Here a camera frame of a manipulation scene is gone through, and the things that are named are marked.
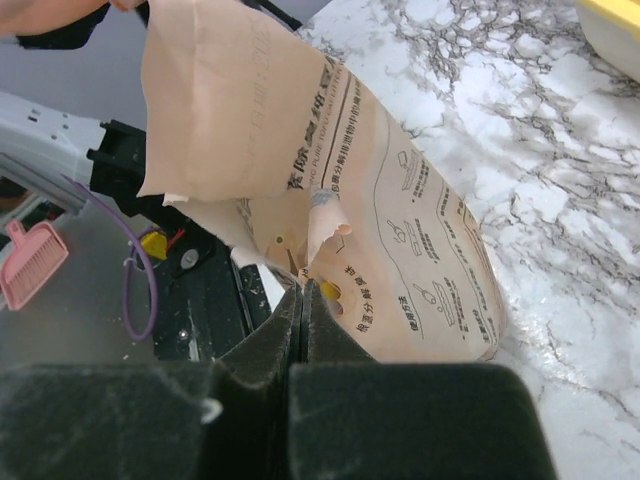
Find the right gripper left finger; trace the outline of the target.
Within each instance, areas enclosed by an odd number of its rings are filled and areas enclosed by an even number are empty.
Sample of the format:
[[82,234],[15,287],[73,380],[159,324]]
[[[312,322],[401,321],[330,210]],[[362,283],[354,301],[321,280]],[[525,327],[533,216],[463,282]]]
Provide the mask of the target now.
[[42,365],[1,376],[5,479],[271,479],[284,469],[302,293],[209,362]]

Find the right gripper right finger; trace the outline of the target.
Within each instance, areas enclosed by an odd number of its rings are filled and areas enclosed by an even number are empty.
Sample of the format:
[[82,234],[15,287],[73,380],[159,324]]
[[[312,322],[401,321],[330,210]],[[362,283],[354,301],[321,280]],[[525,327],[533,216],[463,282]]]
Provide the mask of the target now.
[[532,397],[487,363],[382,364],[302,297],[300,360],[288,380],[293,479],[546,479],[550,453]]

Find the pink cat litter bag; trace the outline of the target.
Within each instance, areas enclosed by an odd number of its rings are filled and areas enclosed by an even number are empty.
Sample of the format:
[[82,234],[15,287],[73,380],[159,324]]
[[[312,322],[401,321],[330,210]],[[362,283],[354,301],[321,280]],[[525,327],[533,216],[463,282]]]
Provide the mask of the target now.
[[382,362],[486,360],[507,314],[473,215],[339,60],[240,1],[154,1],[147,126],[1,97],[1,170],[78,208],[188,219],[240,265],[314,280]]

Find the yellow plastic litter box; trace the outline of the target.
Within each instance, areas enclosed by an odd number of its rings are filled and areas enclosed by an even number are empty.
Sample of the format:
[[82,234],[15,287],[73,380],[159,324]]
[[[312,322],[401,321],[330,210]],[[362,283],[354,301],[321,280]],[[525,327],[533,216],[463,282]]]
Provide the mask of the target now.
[[595,52],[639,82],[639,0],[577,0],[575,8]]

